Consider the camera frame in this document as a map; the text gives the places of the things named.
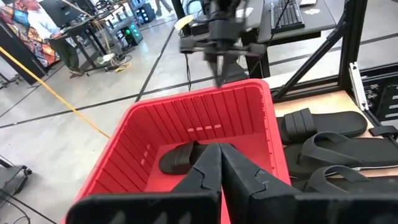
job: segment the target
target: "black desk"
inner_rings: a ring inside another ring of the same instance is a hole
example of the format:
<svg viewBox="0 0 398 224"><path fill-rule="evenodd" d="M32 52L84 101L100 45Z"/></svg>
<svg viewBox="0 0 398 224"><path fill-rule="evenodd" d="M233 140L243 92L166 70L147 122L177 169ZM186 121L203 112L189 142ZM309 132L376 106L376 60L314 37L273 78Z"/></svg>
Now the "black desk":
<svg viewBox="0 0 398 224"><path fill-rule="evenodd" d="M268 44L271 39L271 2L275 0L265 0L265 4L262 7L261 22L258 29L253 29L247 34L242 36L242 43L244 45L258 42ZM305 27L296 30L290 30L287 32L281 32L275 34L272 38L272 45L286 44L301 40L312 39L320 37L321 31L332 29L336 26L336 22L326 5L325 0L318 0L316 5L311 7L300 8L302 17L305 23ZM259 62L259 66L253 69L258 59L252 57L246 57L249 72L251 78L267 78L270 77L268 54L266 53Z"/></svg>
<svg viewBox="0 0 398 224"><path fill-rule="evenodd" d="M91 68L89 69L83 69L84 72L90 72L93 70L101 69L101 68L106 68L106 66L97 66L94 61L91 59L91 57L87 54L84 46L82 46L79 41L77 40L78 35L84 35L87 37L89 40L91 46L93 47L93 50L95 52L98 52L100 55L106 55L107 52L105 51L104 47L101 45L100 41L98 38L95 36L95 33L93 31L93 28L91 26L92 19L85 20L83 22L79 22L75 24L74 26L70 26L67 29L64 30L64 34L61 35L60 37L56 37L54 39L49 39L49 42L52 40L60 40L60 39L66 39L71 37L72 40L76 43L76 46L80 49L82 54L85 56L87 59L87 62L91 65Z"/></svg>

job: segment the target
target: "white bracket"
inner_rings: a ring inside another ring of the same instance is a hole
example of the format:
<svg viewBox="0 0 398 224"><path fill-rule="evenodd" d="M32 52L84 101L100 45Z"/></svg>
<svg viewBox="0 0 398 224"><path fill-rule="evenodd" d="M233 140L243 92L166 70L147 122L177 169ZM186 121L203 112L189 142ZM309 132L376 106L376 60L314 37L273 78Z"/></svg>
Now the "white bracket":
<svg viewBox="0 0 398 224"><path fill-rule="evenodd" d="M368 102L366 101L365 90L362 84L361 74L359 72L358 64L356 62L349 64L349 77L353 84L353 92L355 96L355 103L361 111L368 110Z"/></svg>

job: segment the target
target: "computer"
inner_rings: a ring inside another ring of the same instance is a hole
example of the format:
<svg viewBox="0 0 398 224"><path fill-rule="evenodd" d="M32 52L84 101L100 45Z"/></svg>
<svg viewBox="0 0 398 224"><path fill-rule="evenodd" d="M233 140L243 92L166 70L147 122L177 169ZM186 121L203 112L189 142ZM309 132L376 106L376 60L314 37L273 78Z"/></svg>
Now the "computer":
<svg viewBox="0 0 398 224"><path fill-rule="evenodd" d="M296 0L279 0L271 3L272 34L303 27L305 27L305 24Z"/></svg>
<svg viewBox="0 0 398 224"><path fill-rule="evenodd" d="M43 0L39 2L42 8L58 27L69 24L81 15L81 12L61 0Z"/></svg>

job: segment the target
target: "poster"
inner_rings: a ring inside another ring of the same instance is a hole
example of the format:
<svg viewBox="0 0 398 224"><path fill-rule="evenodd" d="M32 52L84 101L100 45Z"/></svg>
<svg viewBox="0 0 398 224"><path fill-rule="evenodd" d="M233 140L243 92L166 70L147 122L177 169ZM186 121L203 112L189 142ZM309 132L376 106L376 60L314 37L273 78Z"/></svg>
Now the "poster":
<svg viewBox="0 0 398 224"><path fill-rule="evenodd" d="M59 60L54 49L39 37L36 30L29 26L26 7L20 0L0 5L0 16L12 31L23 41L44 67Z"/></svg>

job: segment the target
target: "monitor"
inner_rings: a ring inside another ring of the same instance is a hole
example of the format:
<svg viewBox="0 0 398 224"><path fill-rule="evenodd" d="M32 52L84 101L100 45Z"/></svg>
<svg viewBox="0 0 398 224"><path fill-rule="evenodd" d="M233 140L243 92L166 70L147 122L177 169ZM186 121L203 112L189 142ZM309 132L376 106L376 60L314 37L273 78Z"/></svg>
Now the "monitor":
<svg viewBox="0 0 398 224"><path fill-rule="evenodd" d="M39 4L58 27L68 24L81 15L79 10L69 6L61 0L43 0L39 2Z"/></svg>

